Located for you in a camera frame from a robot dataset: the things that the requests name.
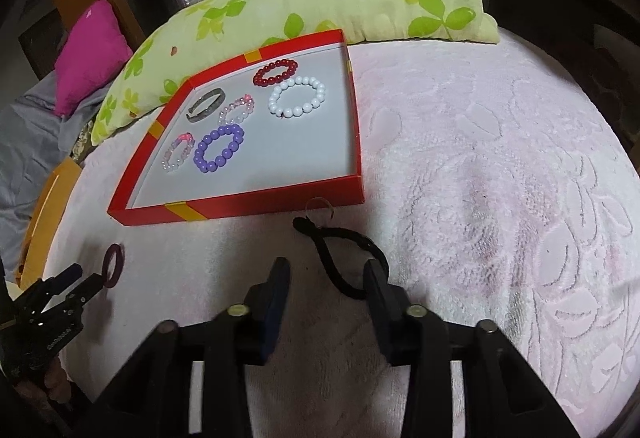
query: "bracelet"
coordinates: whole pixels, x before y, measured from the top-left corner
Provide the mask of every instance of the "bracelet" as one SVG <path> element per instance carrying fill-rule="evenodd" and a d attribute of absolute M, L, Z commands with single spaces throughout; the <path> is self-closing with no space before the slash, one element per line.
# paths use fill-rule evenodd
<path fill-rule="evenodd" d="M 207 147 L 209 147 L 210 143 L 225 134 L 233 135 L 233 140 L 229 142 L 229 145 L 225 149 L 222 150 L 222 154 L 216 156 L 212 161 L 207 162 L 204 159 L 204 153 L 207 150 Z M 212 173 L 217 170 L 218 167 L 225 166 L 226 161 L 234 155 L 234 152 L 238 150 L 243 141 L 244 131 L 237 123 L 221 125 L 218 129 L 214 129 L 210 134 L 206 134 L 202 137 L 202 141 L 198 143 L 198 148 L 193 155 L 193 162 L 196 164 L 198 169 L 200 169 L 200 172 L 204 174 Z"/>
<path fill-rule="evenodd" d="M 225 101 L 226 95 L 222 89 L 217 87 L 215 89 L 212 89 L 211 91 L 207 91 L 200 98 L 198 98 L 196 100 L 196 103 L 189 108 L 189 113 L 193 113 L 193 110 L 196 109 L 197 106 L 199 106 L 202 102 L 211 98 L 215 94 L 218 96 L 204 111 L 200 111 L 199 113 L 194 114 L 193 116 L 189 116 L 189 114 L 187 113 L 187 120 L 189 120 L 191 123 L 196 123 L 200 120 L 207 118 L 207 116 L 209 116 L 211 113 L 213 113 L 213 111 L 215 111 L 218 107 L 220 107 L 223 101 Z"/>
<path fill-rule="evenodd" d="M 241 114 L 236 116 L 235 118 L 227 121 L 226 115 L 231 113 L 236 107 L 240 107 L 241 105 L 246 105 L 246 111 L 243 111 Z M 246 117 L 248 117 L 251 113 L 254 112 L 255 102 L 250 94 L 246 94 L 241 96 L 237 100 L 234 100 L 229 105 L 227 105 L 222 111 L 220 111 L 220 119 L 218 123 L 220 125 L 233 125 L 239 124 L 244 121 Z"/>
<path fill-rule="evenodd" d="M 183 141 L 187 142 L 187 147 L 182 150 L 180 158 L 178 158 L 175 163 L 169 163 L 171 155 L 178 148 L 178 145 L 180 145 Z M 189 156 L 189 153 L 191 152 L 191 149 L 193 149 L 194 145 L 196 145 L 196 140 L 194 140 L 191 133 L 183 133 L 178 136 L 174 141 L 171 142 L 171 147 L 169 147 L 164 152 L 164 158 L 162 158 L 162 169 L 166 170 L 167 172 L 171 172 L 180 167 L 180 165 L 182 165 L 187 159 L 187 156 Z"/>
<path fill-rule="evenodd" d="M 316 90 L 316 97 L 311 102 L 305 102 L 302 106 L 295 106 L 293 109 L 278 107 L 278 100 L 282 92 L 289 87 L 295 85 L 310 85 Z M 284 116 L 284 118 L 291 118 L 292 116 L 302 116 L 303 113 L 311 113 L 314 109 L 320 107 L 320 104 L 324 101 L 324 84 L 320 82 L 314 76 L 297 76 L 295 79 L 290 78 L 285 80 L 280 85 L 273 88 L 271 96 L 269 97 L 269 111 L 275 116 Z"/>
<path fill-rule="evenodd" d="M 116 257 L 116 264 L 113 266 L 111 277 L 109 277 L 109 264 L 113 256 Z M 105 288 L 113 288 L 116 286 L 123 268 L 124 252 L 119 244 L 113 243 L 104 253 L 104 259 L 102 259 L 102 280 L 104 281 Z"/>
<path fill-rule="evenodd" d="M 287 68 L 283 73 L 277 74 L 276 76 L 270 76 L 269 78 L 265 78 L 265 74 L 269 71 L 276 68 Z M 254 75 L 254 85 L 259 85 L 260 87 L 267 87 L 268 85 L 279 84 L 283 80 L 287 80 L 291 78 L 298 69 L 298 63 L 295 60 L 291 60 L 290 58 L 283 58 L 282 60 L 276 60 L 271 64 L 267 64 L 262 69 L 258 69 L 256 74 Z"/>

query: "gray cloth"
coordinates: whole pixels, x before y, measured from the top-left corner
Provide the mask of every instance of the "gray cloth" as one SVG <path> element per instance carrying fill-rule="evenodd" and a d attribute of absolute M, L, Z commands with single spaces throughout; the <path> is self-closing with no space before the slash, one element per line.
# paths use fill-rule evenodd
<path fill-rule="evenodd" d="M 7 280 L 14 280 L 22 240 L 44 183 L 71 152 L 110 85 L 93 92 L 62 119 L 53 114 L 52 71 L 0 111 L 0 255 Z"/>

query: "white beaded bracelet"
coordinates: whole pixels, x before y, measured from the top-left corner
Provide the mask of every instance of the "white beaded bracelet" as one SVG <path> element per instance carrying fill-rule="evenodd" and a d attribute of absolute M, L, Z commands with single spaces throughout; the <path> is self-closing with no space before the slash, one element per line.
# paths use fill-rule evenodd
<path fill-rule="evenodd" d="M 316 90 L 316 97 L 310 102 L 305 102 L 302 106 L 297 105 L 294 108 L 278 107 L 278 100 L 282 92 L 295 85 L 310 85 Z M 290 78 L 284 80 L 281 84 L 278 84 L 273 88 L 271 96 L 269 97 L 269 111 L 275 116 L 284 118 L 291 118 L 292 116 L 302 116 L 303 113 L 311 113 L 314 109 L 320 107 L 320 104 L 324 101 L 324 84 L 320 82 L 314 76 L 297 76 L 296 78 Z"/>

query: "beaded bracelet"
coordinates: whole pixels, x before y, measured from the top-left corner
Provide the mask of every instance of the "beaded bracelet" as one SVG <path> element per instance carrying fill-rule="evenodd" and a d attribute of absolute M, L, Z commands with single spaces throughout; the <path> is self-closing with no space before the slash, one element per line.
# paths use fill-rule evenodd
<path fill-rule="evenodd" d="M 199 106 L 205 100 L 211 98 L 213 95 L 218 95 L 218 96 L 213 102 L 211 102 L 211 104 L 209 104 L 209 106 L 206 109 L 200 111 L 197 114 L 194 114 L 193 116 L 189 116 L 189 114 L 187 113 L 187 120 L 189 120 L 191 123 L 196 123 L 200 120 L 207 118 L 207 116 L 209 116 L 211 113 L 213 113 L 213 111 L 215 111 L 218 107 L 220 107 L 223 101 L 225 101 L 226 95 L 222 89 L 217 87 L 215 89 L 207 91 L 200 98 L 198 98 L 196 102 L 189 108 L 189 113 L 193 113 L 193 110 L 196 109 L 197 106 Z"/>
<path fill-rule="evenodd" d="M 231 113 L 236 107 L 240 107 L 241 105 L 246 106 L 246 111 L 243 111 L 241 114 L 237 115 L 235 118 L 231 120 L 226 120 L 226 115 Z M 242 123 L 245 118 L 247 118 L 251 113 L 254 112 L 255 102 L 250 94 L 246 94 L 241 96 L 237 100 L 234 100 L 229 105 L 227 105 L 222 111 L 220 111 L 220 119 L 218 123 L 220 125 L 233 125 Z"/>
<path fill-rule="evenodd" d="M 232 135 L 233 140 L 229 142 L 229 145 L 222 150 L 222 154 L 216 156 L 212 161 L 207 162 L 204 159 L 204 153 L 206 152 L 209 144 L 217 140 L 223 135 Z M 226 161 L 234 155 L 234 152 L 238 150 L 240 144 L 244 141 L 244 131 L 238 124 L 221 125 L 217 129 L 214 129 L 210 134 L 204 135 L 202 141 L 198 143 L 198 148 L 193 155 L 193 162 L 196 164 L 200 172 L 212 173 L 218 169 L 218 167 L 224 167 Z"/>
<path fill-rule="evenodd" d="M 277 74 L 276 76 L 270 76 L 269 78 L 264 77 L 265 74 L 275 68 L 287 69 L 283 73 Z M 254 75 L 254 85 L 267 87 L 268 85 L 279 84 L 283 80 L 287 80 L 288 78 L 291 78 L 294 74 L 296 74 L 297 69 L 298 63 L 295 60 L 291 60 L 290 58 L 276 60 L 275 62 L 267 64 L 262 69 L 258 69 L 258 71 Z"/>
<path fill-rule="evenodd" d="M 187 146 L 182 150 L 180 158 L 178 158 L 175 163 L 169 163 L 171 155 L 178 148 L 178 145 L 180 145 L 183 141 L 187 142 Z M 180 165 L 182 165 L 187 159 L 187 156 L 189 156 L 189 153 L 191 152 L 191 149 L 193 149 L 193 146 L 195 144 L 196 140 L 194 140 L 191 133 L 183 133 L 178 136 L 174 141 L 171 142 L 171 146 L 164 152 L 164 158 L 162 158 L 162 169 L 166 170 L 167 172 L 171 172 L 180 167 Z"/>
<path fill-rule="evenodd" d="M 302 106 L 297 105 L 294 108 L 278 107 L 278 100 L 282 92 L 295 85 L 310 85 L 316 90 L 316 97 L 310 102 L 305 102 Z M 320 104 L 324 101 L 324 84 L 320 82 L 314 76 L 297 76 L 295 79 L 290 78 L 285 80 L 280 85 L 273 88 L 271 96 L 269 97 L 269 111 L 275 116 L 284 118 L 291 118 L 292 116 L 302 116 L 303 113 L 311 113 L 314 109 L 320 107 Z"/>

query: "gray bangle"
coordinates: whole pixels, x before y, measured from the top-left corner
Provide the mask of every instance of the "gray bangle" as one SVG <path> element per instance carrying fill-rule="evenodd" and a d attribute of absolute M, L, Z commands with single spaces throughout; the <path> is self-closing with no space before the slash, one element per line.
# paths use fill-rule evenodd
<path fill-rule="evenodd" d="M 189 113 L 193 113 L 193 110 L 196 109 L 197 106 L 199 106 L 205 100 L 209 100 L 209 98 L 211 98 L 214 95 L 218 95 L 218 96 L 213 102 L 211 102 L 211 104 L 205 110 L 200 111 L 199 113 L 194 114 L 193 116 L 189 116 Z M 195 104 L 193 104 L 189 108 L 189 113 L 187 113 L 187 120 L 189 120 L 191 123 L 196 123 L 196 122 L 199 122 L 200 120 L 207 118 L 207 116 L 209 116 L 211 113 L 213 113 L 213 111 L 215 111 L 218 107 L 222 105 L 222 103 L 225 101 L 225 98 L 226 98 L 225 92 L 219 87 L 212 89 L 211 91 L 207 91 L 205 94 L 203 94 L 200 98 L 196 100 Z"/>

